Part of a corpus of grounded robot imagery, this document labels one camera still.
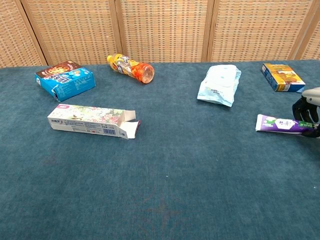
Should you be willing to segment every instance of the robotic arm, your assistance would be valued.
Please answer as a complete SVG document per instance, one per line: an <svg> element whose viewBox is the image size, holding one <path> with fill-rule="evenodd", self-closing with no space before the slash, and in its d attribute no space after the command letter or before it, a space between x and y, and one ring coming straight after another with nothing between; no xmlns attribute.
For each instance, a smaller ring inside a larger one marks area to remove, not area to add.
<svg viewBox="0 0 320 240"><path fill-rule="evenodd" d="M292 106L293 116L296 120L308 123L317 123L319 116L317 108L320 106L320 87L305 90L302 97ZM311 138L320 137L320 125L313 132L305 132L302 135Z"/></svg>

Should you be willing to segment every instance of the cardboard box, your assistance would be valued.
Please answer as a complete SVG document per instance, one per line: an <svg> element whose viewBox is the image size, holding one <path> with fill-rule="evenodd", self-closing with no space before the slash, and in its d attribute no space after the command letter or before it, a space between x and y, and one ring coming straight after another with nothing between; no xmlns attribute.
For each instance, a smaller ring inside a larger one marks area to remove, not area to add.
<svg viewBox="0 0 320 240"><path fill-rule="evenodd" d="M288 65L264 63L261 71L276 92L302 93L305 83Z"/></svg>
<svg viewBox="0 0 320 240"><path fill-rule="evenodd" d="M96 86L94 74L73 61L65 61L35 73L36 82L58 102Z"/></svg>
<svg viewBox="0 0 320 240"><path fill-rule="evenodd" d="M136 111L59 104L48 116L54 130L134 139L140 121Z"/></svg>

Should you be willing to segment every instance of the orange juice bottle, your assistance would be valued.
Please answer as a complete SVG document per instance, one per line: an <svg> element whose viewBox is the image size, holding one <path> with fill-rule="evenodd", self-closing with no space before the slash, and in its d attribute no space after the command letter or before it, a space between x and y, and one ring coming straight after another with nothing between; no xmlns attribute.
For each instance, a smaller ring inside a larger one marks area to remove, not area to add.
<svg viewBox="0 0 320 240"><path fill-rule="evenodd" d="M150 83L154 78L155 70L150 64L134 61L122 54L109 55L106 60L113 70L129 75L144 84Z"/></svg>

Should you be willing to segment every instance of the toothpaste tube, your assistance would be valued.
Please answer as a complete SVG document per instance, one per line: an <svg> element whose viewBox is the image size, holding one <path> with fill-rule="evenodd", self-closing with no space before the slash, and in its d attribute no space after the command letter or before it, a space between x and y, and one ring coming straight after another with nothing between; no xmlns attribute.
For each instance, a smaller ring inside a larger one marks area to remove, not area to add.
<svg viewBox="0 0 320 240"><path fill-rule="evenodd" d="M278 132L286 134L302 134L306 132L314 132L319 124L275 118L259 114L256 119L255 130L263 132Z"/></svg>

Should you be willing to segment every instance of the white plastic bag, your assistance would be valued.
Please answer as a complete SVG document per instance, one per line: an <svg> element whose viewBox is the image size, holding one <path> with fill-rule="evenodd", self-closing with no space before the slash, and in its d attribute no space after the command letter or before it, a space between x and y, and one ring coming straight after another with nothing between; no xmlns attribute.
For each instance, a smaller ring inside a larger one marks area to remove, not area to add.
<svg viewBox="0 0 320 240"><path fill-rule="evenodd" d="M231 107L234 103L241 71L235 65L216 65L209 68L201 82L197 99Z"/></svg>

